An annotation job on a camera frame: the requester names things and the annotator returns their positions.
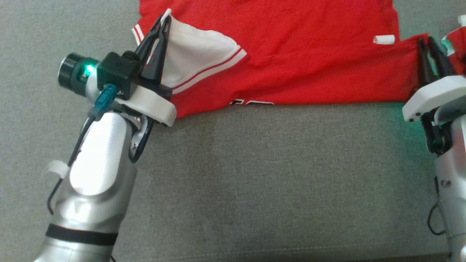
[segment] black band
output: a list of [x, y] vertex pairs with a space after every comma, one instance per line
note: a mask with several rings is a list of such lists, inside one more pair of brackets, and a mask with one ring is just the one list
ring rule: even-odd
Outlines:
[[77, 242], [98, 246], [113, 246], [117, 241], [118, 233], [73, 230], [54, 224], [49, 224], [45, 236], [68, 242]]

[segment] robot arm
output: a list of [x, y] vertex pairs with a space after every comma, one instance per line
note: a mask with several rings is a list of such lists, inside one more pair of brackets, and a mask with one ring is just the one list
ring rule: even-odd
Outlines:
[[404, 105], [403, 116], [405, 121], [421, 121], [427, 148], [438, 156], [435, 160], [438, 202], [432, 209], [438, 207], [443, 218], [450, 250], [449, 261], [465, 262], [466, 77], [454, 75], [447, 58], [432, 38], [429, 39], [429, 50], [438, 77], [431, 71], [423, 39], [418, 49], [419, 77], [425, 86]]
[[53, 216], [34, 261], [110, 260], [152, 126], [172, 126], [176, 117], [171, 90], [160, 84], [170, 22], [159, 18], [135, 53], [111, 52], [101, 62], [70, 54], [62, 61], [59, 84], [94, 107], [69, 172], [55, 187], [55, 212], [49, 208]]

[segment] clothing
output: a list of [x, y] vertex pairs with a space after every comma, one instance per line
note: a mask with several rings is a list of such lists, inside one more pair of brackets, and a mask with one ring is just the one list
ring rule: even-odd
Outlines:
[[[424, 35], [400, 41], [391, 0], [140, 0], [137, 41], [168, 8], [179, 22], [221, 33], [244, 50], [224, 57], [236, 58], [233, 65], [187, 88], [169, 85], [178, 117], [232, 101], [402, 102], [418, 86], [417, 39]], [[373, 43], [374, 36], [391, 34], [393, 45]]]
[[442, 39], [442, 43], [447, 49], [448, 58], [455, 71], [459, 75], [466, 75], [466, 27], [449, 33]]

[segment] gray couch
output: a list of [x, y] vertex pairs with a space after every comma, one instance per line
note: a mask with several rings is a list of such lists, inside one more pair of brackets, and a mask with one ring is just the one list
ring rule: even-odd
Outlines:
[[[439, 39], [463, 0], [396, 0], [402, 38]], [[0, 3], [0, 261], [31, 261], [45, 199], [89, 104], [58, 87], [70, 52], [133, 50], [137, 0]], [[400, 103], [231, 106], [156, 128], [114, 255], [119, 262], [350, 261], [445, 252], [422, 128]], [[442, 228], [440, 217], [433, 225]]]

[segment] white fabric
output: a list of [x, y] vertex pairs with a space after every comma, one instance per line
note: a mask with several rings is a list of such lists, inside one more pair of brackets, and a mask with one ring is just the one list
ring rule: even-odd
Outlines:
[[458, 16], [458, 23], [462, 27], [466, 27], [466, 14]]
[[[162, 19], [170, 13], [168, 9]], [[132, 32], [140, 44], [139, 38], [142, 41], [144, 35], [139, 25]], [[179, 93], [206, 77], [232, 67], [246, 55], [232, 38], [216, 31], [197, 29], [171, 16], [162, 84], [174, 88], [175, 94]]]

